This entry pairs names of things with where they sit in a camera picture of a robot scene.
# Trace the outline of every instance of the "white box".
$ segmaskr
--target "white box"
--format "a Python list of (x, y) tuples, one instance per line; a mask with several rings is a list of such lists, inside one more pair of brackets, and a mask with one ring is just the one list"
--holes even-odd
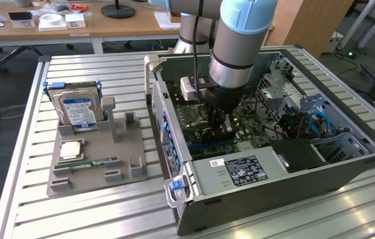
[(86, 27), (85, 20), (84, 20), (84, 14), (81, 14), (81, 13), (66, 14), (65, 15), (65, 22), (66, 22), (66, 27), (69, 29), (70, 28)]
[(30, 20), (10, 20), (14, 28), (34, 27), (34, 21)]
[(329, 40), (329, 43), (325, 46), (325, 49), (324, 49), (323, 53), (332, 53), (335, 51), (335, 49), (339, 45), (337, 38), (339, 38), (339, 41), (341, 41), (341, 39), (344, 39), (344, 36), (339, 32), (337, 33), (335, 32), (333, 35), (332, 35), (332, 38)]
[(61, 19), (57, 23), (49, 24), (45, 21), (40, 20), (38, 30), (40, 31), (57, 31), (57, 30), (66, 30), (65, 21)]
[(34, 27), (34, 21), (29, 12), (9, 12), (8, 16), (14, 28)]

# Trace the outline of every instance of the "wooden cabinet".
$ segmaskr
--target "wooden cabinet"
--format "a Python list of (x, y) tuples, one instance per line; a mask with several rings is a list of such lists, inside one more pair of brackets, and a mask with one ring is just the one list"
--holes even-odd
[(353, 0), (279, 0), (267, 46), (301, 45), (319, 57)]

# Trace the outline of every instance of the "hard drive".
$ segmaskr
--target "hard drive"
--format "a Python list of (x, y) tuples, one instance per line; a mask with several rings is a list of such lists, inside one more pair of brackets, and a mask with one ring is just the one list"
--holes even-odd
[(61, 125), (72, 125), (73, 131), (81, 132), (96, 128), (96, 123), (105, 120), (101, 109), (101, 83), (54, 82), (44, 92), (54, 105)]

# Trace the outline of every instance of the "blue hard drive label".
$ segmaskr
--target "blue hard drive label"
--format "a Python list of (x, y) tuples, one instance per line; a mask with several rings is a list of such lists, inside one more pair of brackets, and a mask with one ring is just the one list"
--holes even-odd
[(88, 98), (70, 99), (62, 101), (66, 116), (70, 125), (76, 128), (88, 128), (94, 126), (94, 112), (89, 109), (92, 101)]

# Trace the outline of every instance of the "office chair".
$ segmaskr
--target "office chair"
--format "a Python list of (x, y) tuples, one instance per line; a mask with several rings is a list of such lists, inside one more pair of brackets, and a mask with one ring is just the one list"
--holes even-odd
[[(73, 45), (72, 44), (66, 44), (66, 48), (69, 50), (73, 50)], [(1, 67), (10, 59), (13, 59), (21, 52), (24, 52), (25, 50), (30, 50), (33, 51), (34, 54), (37, 54), (38, 56), (42, 56), (42, 53), (38, 51), (38, 49), (36, 49), (34, 46), (18, 46), (1, 60), (0, 60), (0, 73), (1, 74), (6, 74), (8, 73), (8, 69)]]

